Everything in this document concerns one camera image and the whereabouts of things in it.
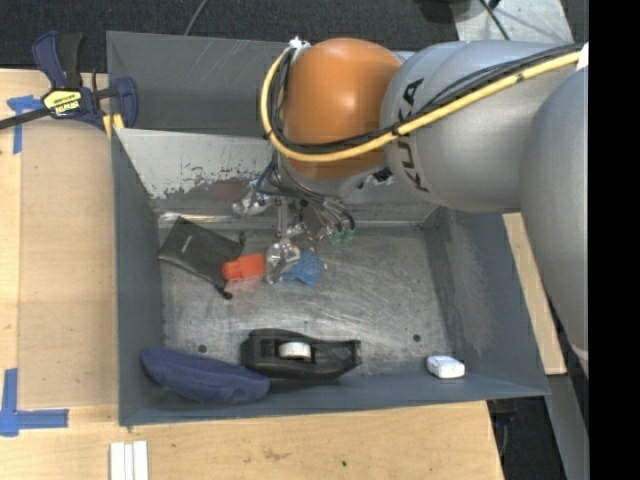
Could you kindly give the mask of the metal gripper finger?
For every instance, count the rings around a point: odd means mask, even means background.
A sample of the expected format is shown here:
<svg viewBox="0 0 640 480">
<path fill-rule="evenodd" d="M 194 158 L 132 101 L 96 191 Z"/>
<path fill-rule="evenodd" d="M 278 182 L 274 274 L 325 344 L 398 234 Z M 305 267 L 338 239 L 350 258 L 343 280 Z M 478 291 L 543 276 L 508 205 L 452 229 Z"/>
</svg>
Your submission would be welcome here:
<svg viewBox="0 0 640 480">
<path fill-rule="evenodd" d="M 275 197 L 261 191 L 256 181 L 249 182 L 240 197 L 231 205 L 232 212 L 239 217 L 253 217 L 263 214 L 275 203 Z"/>
<path fill-rule="evenodd" d="M 300 248 L 290 240 L 272 243 L 265 254 L 265 279 L 269 284 L 279 282 L 300 260 Z"/>
</svg>

